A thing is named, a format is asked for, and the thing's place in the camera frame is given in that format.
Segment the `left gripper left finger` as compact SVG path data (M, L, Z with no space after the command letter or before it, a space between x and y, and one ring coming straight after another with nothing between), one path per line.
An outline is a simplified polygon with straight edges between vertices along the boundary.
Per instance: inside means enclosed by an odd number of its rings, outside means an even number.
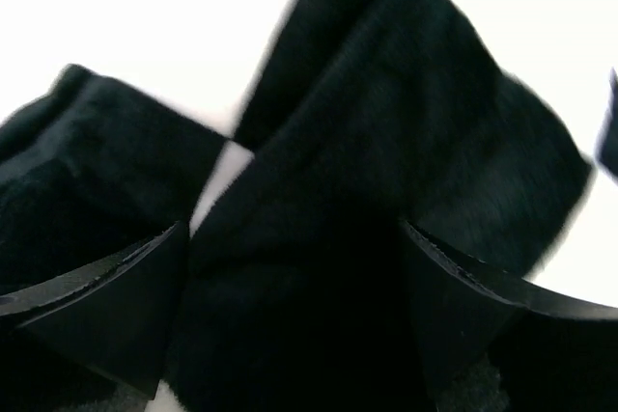
M1 297L1 347L42 349L153 398L183 288L186 224Z

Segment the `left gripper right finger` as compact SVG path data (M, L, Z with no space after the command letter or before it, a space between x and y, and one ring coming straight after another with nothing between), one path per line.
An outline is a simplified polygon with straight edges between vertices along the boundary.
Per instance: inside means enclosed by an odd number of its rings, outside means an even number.
M617 311L538 287L404 222L409 310L432 397L487 358L511 398L614 398Z

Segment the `black white checkered pillowcase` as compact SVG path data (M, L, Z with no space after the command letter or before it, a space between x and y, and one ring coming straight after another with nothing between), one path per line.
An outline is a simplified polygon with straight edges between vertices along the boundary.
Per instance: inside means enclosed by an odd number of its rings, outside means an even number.
M428 393L402 223L531 284L617 254L616 102L585 156L451 0L297 0L231 134L79 65L3 122L1 297L178 222L154 397L16 342L3 410L617 407L511 398L487 358Z

